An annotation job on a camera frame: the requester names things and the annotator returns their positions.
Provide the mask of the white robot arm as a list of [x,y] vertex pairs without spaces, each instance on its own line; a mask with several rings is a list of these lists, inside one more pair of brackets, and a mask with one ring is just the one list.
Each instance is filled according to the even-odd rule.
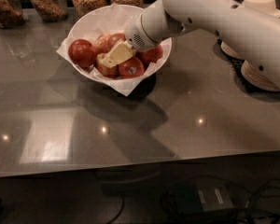
[[203,29],[227,43],[280,89],[280,19],[234,0],[157,0],[131,19],[103,59],[111,68],[169,37]]

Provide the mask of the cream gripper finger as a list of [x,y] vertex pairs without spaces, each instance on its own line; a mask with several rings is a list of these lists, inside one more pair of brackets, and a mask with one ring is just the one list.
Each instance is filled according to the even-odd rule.
[[102,63],[108,68],[112,68],[117,65],[116,61],[110,55],[107,54],[103,56]]
[[134,56],[135,50],[127,41],[119,41],[109,52],[110,62],[123,63]]

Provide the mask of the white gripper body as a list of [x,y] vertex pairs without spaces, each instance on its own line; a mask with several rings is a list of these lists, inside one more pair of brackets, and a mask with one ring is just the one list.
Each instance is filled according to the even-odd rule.
[[124,31],[126,40],[137,51],[145,52],[157,46],[157,43],[149,38],[143,25],[142,16],[131,19]]

